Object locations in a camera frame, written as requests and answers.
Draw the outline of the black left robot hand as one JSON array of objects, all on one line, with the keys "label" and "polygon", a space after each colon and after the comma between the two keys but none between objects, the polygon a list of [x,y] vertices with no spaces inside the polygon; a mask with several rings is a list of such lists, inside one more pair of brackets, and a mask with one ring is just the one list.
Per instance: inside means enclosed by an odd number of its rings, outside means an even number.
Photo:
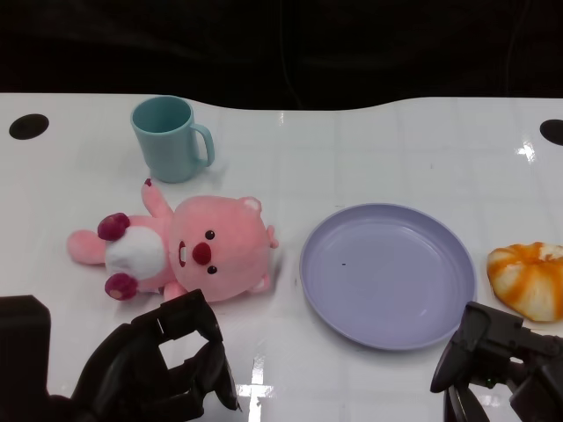
[{"label": "black left robot hand", "polygon": [[240,408],[215,313],[196,289],[116,328],[70,397],[48,393],[51,317],[32,295],[1,300],[3,421],[189,421],[215,393]]}]

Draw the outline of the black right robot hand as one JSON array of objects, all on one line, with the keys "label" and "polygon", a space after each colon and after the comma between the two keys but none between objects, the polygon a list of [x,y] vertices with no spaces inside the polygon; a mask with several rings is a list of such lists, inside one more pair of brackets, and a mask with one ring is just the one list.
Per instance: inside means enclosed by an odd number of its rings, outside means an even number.
[{"label": "black right robot hand", "polygon": [[508,386],[521,421],[562,420],[562,338],[540,335],[512,314],[468,302],[442,352],[430,391],[443,393],[445,421],[488,421],[471,384]]}]

